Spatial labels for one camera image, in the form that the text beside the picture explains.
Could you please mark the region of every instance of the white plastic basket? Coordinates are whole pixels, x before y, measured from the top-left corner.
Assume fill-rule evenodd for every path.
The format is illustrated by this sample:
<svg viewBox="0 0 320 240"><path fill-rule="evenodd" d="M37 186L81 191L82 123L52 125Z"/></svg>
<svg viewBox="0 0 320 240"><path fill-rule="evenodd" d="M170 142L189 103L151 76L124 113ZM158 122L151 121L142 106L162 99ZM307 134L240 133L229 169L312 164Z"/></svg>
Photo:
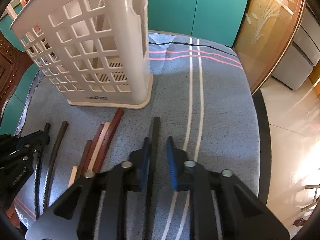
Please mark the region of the white plastic basket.
<svg viewBox="0 0 320 240"><path fill-rule="evenodd" d="M30 0L11 25L71 105L150 101L148 0Z"/></svg>

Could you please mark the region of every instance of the pink stripe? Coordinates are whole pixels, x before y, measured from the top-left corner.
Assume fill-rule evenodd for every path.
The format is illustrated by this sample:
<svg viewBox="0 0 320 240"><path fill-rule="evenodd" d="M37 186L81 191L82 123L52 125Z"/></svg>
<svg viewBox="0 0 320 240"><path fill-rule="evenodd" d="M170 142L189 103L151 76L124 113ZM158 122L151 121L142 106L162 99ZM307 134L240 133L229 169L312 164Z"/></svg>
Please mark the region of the pink stripe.
<svg viewBox="0 0 320 240"><path fill-rule="evenodd" d="M30 216L30 214L28 213L28 211L25 209L25 206L20 204L17 200L15 201L15 203L22 208L22 210L33 220L36 221L35 217Z"/></svg>
<svg viewBox="0 0 320 240"><path fill-rule="evenodd" d="M173 60L173 59L177 59L177 58L181 58L181 57L203 57L203 58L208 58L208 59L212 59L214 61L220 62L220 63L224 63L224 64L227 64L227 65L231 65L231 66L234 66L234 67L241 68L243 70L243 68L241 66L234 65L234 64L228 63L228 62L224 62L224 61L219 60L219 59L214 58L214 57L202 56L202 55L200 55L200 56L199 55L181 55L181 56L177 56L177 57L149 58L149 60Z"/></svg>
<svg viewBox="0 0 320 240"><path fill-rule="evenodd" d="M218 53L206 52L206 51L201 51L201 50L181 50L181 51L162 50L162 51L149 51L149 53L150 53L150 54L162 54L162 53L177 54L177 53L184 53L184 52L190 52L190 51L220 56L220 57L223 57L223 58L226 58L226 59L229 59L229 60L231 60L231 61L234 61L234 62L236 62L236 63L241 64L239 61L234 60L233 58L225 57L225 56L223 56L223 55L221 55L221 54L218 54Z"/></svg>
<svg viewBox="0 0 320 240"><path fill-rule="evenodd" d="M20 205L23 205L34 217L36 217L36 215L30 209L28 209L28 207L20 199L16 197L16 200L18 200L20 202Z"/></svg>

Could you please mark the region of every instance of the square hole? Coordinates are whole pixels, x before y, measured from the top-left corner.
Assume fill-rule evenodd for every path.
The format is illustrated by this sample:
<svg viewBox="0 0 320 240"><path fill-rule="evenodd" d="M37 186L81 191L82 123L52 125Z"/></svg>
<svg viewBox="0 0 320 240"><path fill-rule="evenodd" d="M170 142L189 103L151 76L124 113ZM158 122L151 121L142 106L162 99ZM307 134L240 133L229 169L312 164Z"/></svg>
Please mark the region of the square hole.
<svg viewBox="0 0 320 240"><path fill-rule="evenodd" d="M83 41L81 46L86 54L97 52L97 48L93 42L93 40Z"/></svg>
<svg viewBox="0 0 320 240"><path fill-rule="evenodd" d="M112 76L115 81L127 81L127 77L123 71L113 72Z"/></svg>
<svg viewBox="0 0 320 240"><path fill-rule="evenodd" d="M65 84L64 87L68 90L68 91L75 91L75 87L72 84Z"/></svg>
<svg viewBox="0 0 320 240"><path fill-rule="evenodd" d="M115 88L112 85L102 85L105 92L116 92Z"/></svg>
<svg viewBox="0 0 320 240"><path fill-rule="evenodd" d="M88 11L104 7L106 5L104 0L84 0L84 3Z"/></svg>
<svg viewBox="0 0 320 240"><path fill-rule="evenodd" d="M83 59L76 60L73 62L78 70L87 70L87 65L83 61Z"/></svg>
<svg viewBox="0 0 320 240"><path fill-rule="evenodd" d="M100 82L110 82L110 78L108 77L108 74L105 73L96 73L97 79Z"/></svg>
<svg viewBox="0 0 320 240"><path fill-rule="evenodd" d="M86 74L82 74L83 78L85 81L87 82L94 82L94 78L91 74L86 73Z"/></svg>
<svg viewBox="0 0 320 240"><path fill-rule="evenodd" d="M89 62L93 69L103 69L103 63L99 57L90 58Z"/></svg>
<svg viewBox="0 0 320 240"><path fill-rule="evenodd" d="M122 68L123 67L119 56L109 56L109 57L106 57L106 59L108 61L109 68Z"/></svg>
<svg viewBox="0 0 320 240"><path fill-rule="evenodd" d="M67 83L67 81L62 80L62 78L56 77L56 79L57 79L61 84Z"/></svg>
<svg viewBox="0 0 320 240"><path fill-rule="evenodd" d="M57 65L57 69L58 69L61 73L69 73L69 71L66 71L62 65Z"/></svg>
<svg viewBox="0 0 320 240"><path fill-rule="evenodd" d="M50 77L52 76L52 73L48 69L41 69L41 71L44 73L45 76Z"/></svg>
<svg viewBox="0 0 320 240"><path fill-rule="evenodd" d="M96 17L90 18L90 22L96 32L111 30L109 18L106 14L100 14Z"/></svg>
<svg viewBox="0 0 320 240"><path fill-rule="evenodd" d="M99 38L99 41L103 51L117 49L116 42L113 36L106 36L106 37Z"/></svg>
<svg viewBox="0 0 320 240"><path fill-rule="evenodd" d="M29 47L29 52L30 52L31 54L34 54L34 53L35 53L35 50L33 49L33 47Z"/></svg>
<svg viewBox="0 0 320 240"><path fill-rule="evenodd" d="M117 85L117 88L120 92L131 92L130 86L127 84Z"/></svg>
<svg viewBox="0 0 320 240"><path fill-rule="evenodd" d="M51 64L51 61L49 60L49 58L48 58L47 55L44 55L44 56L42 56L41 58L42 58L42 60L44 61L44 63L45 63L46 65L50 65L50 64Z"/></svg>
<svg viewBox="0 0 320 240"><path fill-rule="evenodd" d="M23 46L27 46L28 43L30 42L29 39L26 37L26 36L23 36L21 39L20 39L21 43L23 44Z"/></svg>
<svg viewBox="0 0 320 240"><path fill-rule="evenodd" d="M58 85L58 84L59 84L59 82L58 82L58 80L57 80L56 78L49 78L49 80L50 80L51 83L54 84L54 85Z"/></svg>
<svg viewBox="0 0 320 240"><path fill-rule="evenodd" d="M55 10L51 14L48 15L51 25L53 27L58 26L59 24L63 23L63 14L61 10Z"/></svg>
<svg viewBox="0 0 320 240"><path fill-rule="evenodd" d="M49 45L49 43L47 42L46 39L42 39L41 42L42 42L42 45L43 45L46 49L50 49L50 48L51 48L51 46Z"/></svg>
<svg viewBox="0 0 320 240"><path fill-rule="evenodd" d="M26 33L26 37L27 37L28 41L33 42L35 40L34 34L32 35L32 33L30 31Z"/></svg>
<svg viewBox="0 0 320 240"><path fill-rule="evenodd" d="M56 67L50 67L48 69L52 73L52 75L59 75L60 74Z"/></svg>
<svg viewBox="0 0 320 240"><path fill-rule="evenodd" d="M63 6L63 9L69 19L82 14L78 0L73 0Z"/></svg>
<svg viewBox="0 0 320 240"><path fill-rule="evenodd" d="M75 78L71 75L66 75L66 79L69 81L69 82L76 82Z"/></svg>
<svg viewBox="0 0 320 240"><path fill-rule="evenodd" d="M97 85L89 85L91 90L94 92L102 92L101 88Z"/></svg>
<svg viewBox="0 0 320 240"><path fill-rule="evenodd" d="M90 34L85 21L74 23L73 25L71 25L71 27L75 31L77 37L82 37Z"/></svg>
<svg viewBox="0 0 320 240"><path fill-rule="evenodd" d="M66 92L67 89L65 86L56 86L56 88L60 91L60 92Z"/></svg>
<svg viewBox="0 0 320 240"><path fill-rule="evenodd" d="M54 52L51 52L51 53L50 53L50 57L51 57L51 59L52 59L53 62L58 62L58 61L60 61L60 60L58 59L57 55L56 55Z"/></svg>
<svg viewBox="0 0 320 240"><path fill-rule="evenodd" d="M84 89L79 84L73 84L76 90L78 91L84 91Z"/></svg>
<svg viewBox="0 0 320 240"><path fill-rule="evenodd" d="M71 44L70 46L65 47L70 57L76 57L80 55L80 52L75 44Z"/></svg>
<svg viewBox="0 0 320 240"><path fill-rule="evenodd" d="M42 61L41 58L36 58L34 60L34 62L37 64L38 67L43 67L44 66L44 62Z"/></svg>
<svg viewBox="0 0 320 240"><path fill-rule="evenodd" d="M67 42L67 41L71 41L72 37L71 37L70 31L71 31L71 29L66 28L66 27L61 28L60 30L57 31L57 35L62 43Z"/></svg>
<svg viewBox="0 0 320 240"><path fill-rule="evenodd" d="M39 25L36 25L34 26L32 29L31 29L31 33L36 35L37 37L41 36L43 34L43 32L41 31Z"/></svg>
<svg viewBox="0 0 320 240"><path fill-rule="evenodd" d="M41 44L40 44L39 42L37 42L37 43L33 46L33 48L35 48L35 49L36 49L36 52L38 52L38 53L43 52L43 48L42 48L42 46L41 46Z"/></svg>

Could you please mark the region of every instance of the carved wooden furniture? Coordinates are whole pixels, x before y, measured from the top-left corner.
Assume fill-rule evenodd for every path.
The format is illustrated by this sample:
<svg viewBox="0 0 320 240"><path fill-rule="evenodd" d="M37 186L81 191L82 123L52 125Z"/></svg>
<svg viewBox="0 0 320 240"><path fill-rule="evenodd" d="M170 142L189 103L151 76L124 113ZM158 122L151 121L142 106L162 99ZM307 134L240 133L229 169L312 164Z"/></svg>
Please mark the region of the carved wooden furniture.
<svg viewBox="0 0 320 240"><path fill-rule="evenodd" d="M26 52L16 49L0 32L0 123L5 106L25 71L33 64Z"/></svg>

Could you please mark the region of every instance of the basket base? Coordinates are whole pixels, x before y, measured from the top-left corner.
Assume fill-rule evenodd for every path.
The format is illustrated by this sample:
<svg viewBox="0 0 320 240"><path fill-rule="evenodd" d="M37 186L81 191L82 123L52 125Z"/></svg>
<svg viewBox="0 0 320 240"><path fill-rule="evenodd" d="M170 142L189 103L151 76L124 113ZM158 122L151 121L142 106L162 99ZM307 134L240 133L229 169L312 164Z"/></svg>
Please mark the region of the basket base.
<svg viewBox="0 0 320 240"><path fill-rule="evenodd" d="M68 103L72 106L101 106L101 107L116 107L116 108L127 108L127 109L142 109L145 108L151 99L151 91L153 84L153 75L150 74L149 84L148 84L148 95L146 101L140 105L127 105L127 104L115 104L115 103L94 103L94 102L76 102L68 100Z"/></svg>

